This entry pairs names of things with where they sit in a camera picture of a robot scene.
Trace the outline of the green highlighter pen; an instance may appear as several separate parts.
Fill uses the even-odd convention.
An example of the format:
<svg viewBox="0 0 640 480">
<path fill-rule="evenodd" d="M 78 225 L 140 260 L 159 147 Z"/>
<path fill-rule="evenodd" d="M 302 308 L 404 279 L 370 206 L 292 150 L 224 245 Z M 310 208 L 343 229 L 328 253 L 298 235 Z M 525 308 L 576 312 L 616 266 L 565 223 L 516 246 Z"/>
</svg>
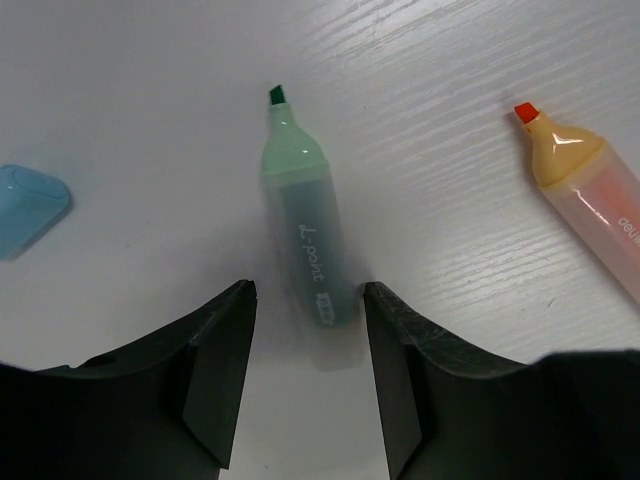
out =
<svg viewBox="0 0 640 480">
<path fill-rule="evenodd" d="M 363 356 L 359 298 L 329 162 L 280 85 L 269 92 L 268 122 L 261 186 L 306 354 L 321 372 L 354 368 Z"/>
</svg>

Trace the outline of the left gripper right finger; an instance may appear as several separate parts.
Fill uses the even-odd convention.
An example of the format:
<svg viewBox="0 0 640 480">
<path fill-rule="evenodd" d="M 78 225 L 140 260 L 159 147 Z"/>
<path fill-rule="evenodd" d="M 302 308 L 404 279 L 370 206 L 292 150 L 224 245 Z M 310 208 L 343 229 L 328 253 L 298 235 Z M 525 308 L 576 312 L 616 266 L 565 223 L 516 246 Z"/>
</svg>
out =
<svg viewBox="0 0 640 480">
<path fill-rule="evenodd" d="M 425 318 L 383 283 L 368 283 L 363 299 L 391 478 L 638 477 L 637 351 L 523 364 Z"/>
</svg>

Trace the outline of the orange highlighter pen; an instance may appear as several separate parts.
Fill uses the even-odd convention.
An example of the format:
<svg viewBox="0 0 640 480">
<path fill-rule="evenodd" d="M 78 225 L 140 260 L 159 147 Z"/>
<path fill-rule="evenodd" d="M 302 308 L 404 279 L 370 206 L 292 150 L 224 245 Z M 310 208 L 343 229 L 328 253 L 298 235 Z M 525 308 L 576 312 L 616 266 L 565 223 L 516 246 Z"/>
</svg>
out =
<svg viewBox="0 0 640 480">
<path fill-rule="evenodd" d="M 639 300 L 639 179 L 608 141 L 514 107 L 531 141 L 538 189 L 626 292 Z"/>
</svg>

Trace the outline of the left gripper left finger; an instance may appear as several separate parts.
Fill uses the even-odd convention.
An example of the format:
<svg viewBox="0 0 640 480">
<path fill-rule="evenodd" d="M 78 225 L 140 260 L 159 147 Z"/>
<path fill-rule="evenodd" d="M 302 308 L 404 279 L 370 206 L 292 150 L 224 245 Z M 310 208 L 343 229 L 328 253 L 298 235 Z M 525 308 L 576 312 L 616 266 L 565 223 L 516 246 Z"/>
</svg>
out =
<svg viewBox="0 0 640 480">
<path fill-rule="evenodd" d="M 257 312 L 250 280 L 78 367 L 1 368 L 5 479 L 215 479 L 230 466 Z"/>
</svg>

